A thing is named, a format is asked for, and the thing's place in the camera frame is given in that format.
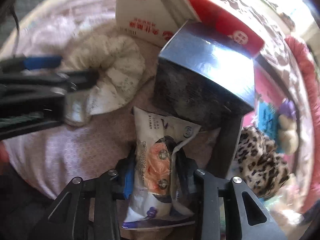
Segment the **red and white box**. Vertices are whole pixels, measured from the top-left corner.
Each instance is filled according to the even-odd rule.
[[[161,47],[189,19],[229,36],[252,57],[264,46],[254,26],[220,0],[116,0],[118,28]]]

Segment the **pink blanket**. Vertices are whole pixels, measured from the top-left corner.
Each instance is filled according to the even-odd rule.
[[[313,203],[320,197],[320,97],[319,86],[316,81],[316,74],[313,65],[313,59],[303,41],[288,36],[285,38],[288,46],[294,54],[300,71],[302,73],[311,108],[312,121],[314,127],[314,167],[311,179],[309,194],[305,200],[302,212],[308,210]]]

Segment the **circular logo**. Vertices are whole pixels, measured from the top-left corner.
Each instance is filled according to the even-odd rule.
[[[166,189],[168,187],[168,181],[166,179],[161,179],[158,181],[160,189]]]
[[[160,160],[165,160],[168,157],[168,152],[166,150],[161,150],[159,152],[159,159]]]
[[[240,45],[245,45],[248,43],[248,36],[242,31],[235,31],[232,37],[233,40]]]
[[[190,138],[192,135],[193,135],[193,128],[190,126],[185,127],[183,137]]]

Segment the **patterned fabric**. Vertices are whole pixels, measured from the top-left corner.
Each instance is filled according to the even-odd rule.
[[[256,127],[242,128],[236,160],[242,178],[258,197],[272,197],[289,179],[288,165],[276,153],[276,143]]]

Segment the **bed sheet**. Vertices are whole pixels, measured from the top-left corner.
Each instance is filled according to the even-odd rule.
[[[299,152],[299,163],[296,171],[297,181],[300,187],[300,204],[302,206],[306,195],[308,194],[310,187],[310,178],[313,168],[313,125],[310,113],[310,107],[306,88],[297,66],[297,63],[284,42],[284,35],[275,23],[271,20],[266,19],[263,15],[259,14],[252,7],[245,5],[241,0],[222,0],[229,4],[232,8],[238,10],[240,13],[250,18],[256,23],[260,30],[261,37],[265,40],[265,47],[261,51],[263,57],[267,62],[276,70],[278,75],[281,77],[289,92],[293,96],[295,103],[297,104],[300,112],[300,152]],[[29,55],[47,55],[47,54],[61,54],[63,57],[68,57],[70,51],[76,46],[77,40],[84,37],[86,34],[92,31],[102,31],[103,26],[108,24],[111,19],[115,18],[115,0],[46,0],[38,7],[36,7],[29,15],[27,15],[20,23],[21,36],[19,41],[18,53],[23,53],[26,56]],[[0,51],[0,58],[11,56],[16,31],[13,31],[10,37]],[[159,51],[154,46],[153,57],[149,62],[150,65],[156,64],[156,55]],[[145,81],[152,78],[155,74],[154,69],[146,71]],[[152,84],[148,82],[145,84],[146,90],[152,90]],[[119,112],[123,112],[120,109],[116,113],[111,113],[109,118],[118,117]],[[103,117],[97,117],[95,125],[99,126],[103,122]],[[125,123],[119,123],[123,129],[128,129]],[[52,163],[52,154],[62,155],[61,147],[65,147],[64,144],[60,144],[63,140],[63,136],[59,137],[58,134],[64,130],[68,134],[72,134],[73,139],[69,140],[66,149],[72,149],[71,155],[60,156],[58,166],[55,166],[50,170],[53,174],[57,171],[63,170],[63,173],[54,180],[51,180],[47,174],[43,174],[45,171],[45,165],[38,164],[37,168],[34,168],[37,159],[41,159],[46,165]],[[35,153],[35,149],[32,148],[33,144],[30,140],[36,140],[39,134],[31,134],[18,138],[13,138],[11,143],[6,143],[8,148],[13,147],[9,150],[11,155],[12,165],[15,167],[17,172],[29,183],[38,188],[41,192],[54,198],[59,191],[67,184],[74,172],[70,172],[70,168],[79,171],[83,169],[81,165],[84,163],[77,163],[74,160],[82,158],[81,154],[90,151],[90,149],[84,147],[84,145],[77,146],[76,143],[80,143],[83,137],[86,137],[88,133],[94,132],[93,128],[84,129],[82,132],[79,130],[71,130],[66,127],[57,129],[49,129],[48,131],[40,132],[40,140],[38,142],[38,148]],[[119,140],[114,147],[116,150],[121,152],[119,155],[122,157],[123,152],[127,153],[127,147],[119,147],[121,140],[134,139],[134,132],[130,135],[113,137],[113,140]],[[27,151],[33,151],[30,158],[26,158]],[[199,160],[205,165],[206,158]],[[90,156],[86,161],[86,165],[97,165],[92,163],[94,156]],[[96,176],[96,172],[85,174],[84,178]]]

